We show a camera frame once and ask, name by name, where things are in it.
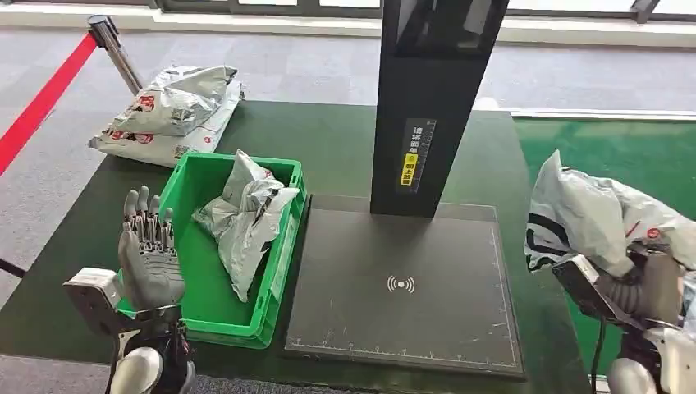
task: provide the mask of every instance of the stack of parcels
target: stack of parcels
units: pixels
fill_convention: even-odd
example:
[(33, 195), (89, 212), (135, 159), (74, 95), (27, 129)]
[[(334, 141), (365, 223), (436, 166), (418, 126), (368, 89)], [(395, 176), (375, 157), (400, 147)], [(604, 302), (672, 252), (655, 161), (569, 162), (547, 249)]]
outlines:
[(186, 152), (212, 153), (244, 98), (236, 73), (229, 66), (165, 69), (89, 147), (164, 167)]

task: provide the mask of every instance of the robotic hand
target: robotic hand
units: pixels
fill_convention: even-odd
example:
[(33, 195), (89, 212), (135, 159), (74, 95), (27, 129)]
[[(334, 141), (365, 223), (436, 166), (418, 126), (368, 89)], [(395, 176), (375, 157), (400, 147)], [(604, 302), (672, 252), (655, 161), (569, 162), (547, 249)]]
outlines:
[[(195, 380), (178, 302), (185, 283), (174, 248), (173, 211), (159, 217), (159, 197), (131, 190), (118, 242), (122, 281), (115, 272), (83, 268), (63, 286), (90, 328), (114, 340), (107, 394), (186, 394)], [(117, 310), (121, 294), (131, 318)]]
[(174, 249), (171, 208), (159, 220), (159, 196), (148, 209), (149, 189), (131, 190), (123, 206), (123, 233), (118, 261), (123, 269), (123, 290), (135, 310), (174, 305), (184, 295), (179, 258)]
[(696, 341), (680, 327), (681, 268), (670, 255), (640, 244), (629, 256), (637, 268), (622, 278), (580, 254), (552, 271), (583, 314), (602, 322), (598, 350), (606, 322), (624, 332), (607, 373), (612, 394), (696, 392)]

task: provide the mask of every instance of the robot finger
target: robot finger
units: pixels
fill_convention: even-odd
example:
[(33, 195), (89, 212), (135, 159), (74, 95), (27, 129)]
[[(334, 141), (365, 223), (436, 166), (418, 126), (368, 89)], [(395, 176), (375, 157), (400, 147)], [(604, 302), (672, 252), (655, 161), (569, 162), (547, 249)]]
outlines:
[(147, 212), (149, 196), (150, 189), (145, 185), (141, 186), (140, 193), (138, 195), (138, 212)]
[(167, 208), (167, 210), (164, 212), (162, 223), (162, 243), (165, 249), (174, 247), (174, 231), (172, 230), (173, 216), (174, 210)]
[(135, 234), (138, 236), (138, 241), (144, 242), (145, 239), (145, 218), (141, 215), (135, 215)]
[(154, 195), (152, 201), (150, 201), (150, 215), (156, 215), (159, 213), (159, 196)]
[(157, 231), (157, 219), (153, 215), (149, 215), (145, 219), (145, 242), (157, 242), (159, 241), (159, 234)]
[(135, 216), (136, 206), (138, 204), (138, 192), (131, 190), (126, 196), (126, 202), (123, 204), (123, 216), (127, 221), (132, 220)]

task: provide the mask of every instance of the floor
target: floor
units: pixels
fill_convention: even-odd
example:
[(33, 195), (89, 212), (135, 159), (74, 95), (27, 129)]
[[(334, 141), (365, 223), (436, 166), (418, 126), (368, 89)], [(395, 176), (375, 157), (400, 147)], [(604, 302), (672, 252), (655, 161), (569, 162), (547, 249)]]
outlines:
[[(0, 29), (0, 135), (84, 34), (82, 30)], [(377, 99), (379, 42), (375, 39), (126, 32), (122, 41), (146, 80), (172, 63), (226, 63), (239, 68), (249, 99), (368, 105)], [(29, 268), (101, 163), (103, 155), (88, 149), (86, 143), (128, 104), (130, 93), (119, 78), (105, 52), (96, 51), (0, 176), (3, 259)], [(479, 96), (514, 108), (696, 111), (695, 88), (694, 53), (500, 46)], [(0, 306), (17, 283), (0, 272)], [(86, 394), (94, 392), (104, 374), (101, 366), (0, 357), (0, 392), (39, 393), (53, 387), (50, 392)], [(32, 381), (29, 386), (22, 383), (27, 380)], [(70, 386), (78, 381), (89, 384)], [(229, 387), (235, 388), (220, 388), (226, 384), (215, 386), (222, 391), (209, 387), (200, 392), (271, 391), (259, 386), (265, 383), (233, 382)], [(21, 391), (9, 388), (16, 385), (22, 385)], [(273, 387), (278, 392), (299, 390)]]

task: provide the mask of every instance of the green bin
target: green bin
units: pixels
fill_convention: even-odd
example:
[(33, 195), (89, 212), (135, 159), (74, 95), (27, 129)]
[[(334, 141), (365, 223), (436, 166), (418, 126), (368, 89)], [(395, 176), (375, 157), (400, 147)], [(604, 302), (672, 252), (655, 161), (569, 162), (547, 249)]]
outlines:
[[(253, 159), (284, 185), (300, 189), (300, 193), (283, 210), (280, 232), (259, 265), (246, 303), (239, 301), (232, 290), (215, 240), (191, 218), (194, 210), (222, 193), (235, 157), (188, 153), (179, 160), (161, 194), (161, 209), (174, 209), (175, 244), (186, 282), (181, 307), (192, 341), (264, 349), (273, 338), (307, 192), (299, 162)], [(118, 309), (133, 315), (133, 308), (125, 300)]]

